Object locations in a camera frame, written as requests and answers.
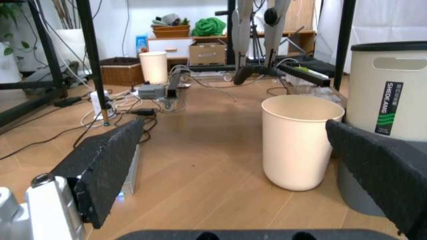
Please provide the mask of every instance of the bin handle cutout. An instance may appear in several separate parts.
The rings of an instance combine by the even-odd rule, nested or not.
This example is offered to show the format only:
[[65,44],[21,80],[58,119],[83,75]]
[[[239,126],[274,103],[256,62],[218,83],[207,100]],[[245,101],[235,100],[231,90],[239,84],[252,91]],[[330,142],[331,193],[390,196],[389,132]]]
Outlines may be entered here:
[[208,53],[201,53],[198,55],[198,57],[199,58],[209,58],[209,57],[214,57],[216,55],[217,55],[216,52],[208,52]]
[[372,66],[378,70],[420,71],[427,66],[427,59],[423,57],[380,56],[373,60]]

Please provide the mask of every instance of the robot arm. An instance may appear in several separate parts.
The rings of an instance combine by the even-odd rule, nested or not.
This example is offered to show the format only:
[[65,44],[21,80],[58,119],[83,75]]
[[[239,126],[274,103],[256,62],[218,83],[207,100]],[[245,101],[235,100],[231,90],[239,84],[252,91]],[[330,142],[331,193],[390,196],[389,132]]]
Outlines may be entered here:
[[264,13],[265,35],[265,62],[262,65],[246,65],[246,52],[250,40],[250,19],[252,14],[252,0],[239,0],[238,9],[233,12],[233,50],[236,59],[236,74],[234,84],[242,84],[254,73],[271,76],[283,76],[285,73],[273,68],[275,58],[285,27],[285,16],[291,0],[275,0],[275,6]]
[[236,70],[246,64],[246,53],[249,48],[251,14],[253,9],[252,1],[253,0],[238,0],[237,9],[233,11],[231,17],[233,23],[231,37]]
[[268,68],[273,67],[280,41],[285,28],[285,16],[291,0],[275,0],[275,6],[264,13],[265,62]]
[[[265,66],[272,67],[285,27],[285,15],[291,0],[276,0],[275,6],[264,13],[265,20]],[[232,14],[232,41],[236,70],[246,65],[249,48],[253,0],[238,0]]]

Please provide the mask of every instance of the white curtain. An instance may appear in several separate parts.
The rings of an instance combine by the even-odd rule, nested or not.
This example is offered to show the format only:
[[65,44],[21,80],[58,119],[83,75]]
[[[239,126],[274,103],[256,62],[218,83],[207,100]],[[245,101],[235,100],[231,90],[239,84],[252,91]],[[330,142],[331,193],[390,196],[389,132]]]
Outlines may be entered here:
[[[324,0],[314,57],[335,65],[344,0]],[[427,0],[357,0],[344,71],[350,73],[351,45],[427,41]]]

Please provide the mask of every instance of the plant pot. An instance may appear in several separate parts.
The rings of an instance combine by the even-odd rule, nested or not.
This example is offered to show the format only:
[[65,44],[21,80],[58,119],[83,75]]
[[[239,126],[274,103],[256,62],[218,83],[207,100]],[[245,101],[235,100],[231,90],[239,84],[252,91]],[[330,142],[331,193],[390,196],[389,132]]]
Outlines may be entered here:
[[0,42],[0,84],[20,82],[22,80],[21,74],[14,55],[3,55],[6,48],[7,45]]
[[56,34],[52,34],[52,41],[56,54],[58,55],[59,64],[63,64],[61,57],[66,61],[77,61],[78,71],[80,72],[83,71],[82,61],[84,58],[84,64],[90,70],[91,65],[89,63],[89,58],[87,55],[85,57],[85,37],[83,36],[82,29],[58,29],[56,33],[80,58],[77,58]]

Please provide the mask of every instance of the cardboard box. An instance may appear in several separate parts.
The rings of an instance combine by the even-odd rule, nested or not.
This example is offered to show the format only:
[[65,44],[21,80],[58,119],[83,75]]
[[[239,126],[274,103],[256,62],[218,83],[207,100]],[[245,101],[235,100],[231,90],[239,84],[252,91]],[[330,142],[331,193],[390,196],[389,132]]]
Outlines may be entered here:
[[198,39],[189,47],[190,65],[224,65],[226,45],[216,38]]

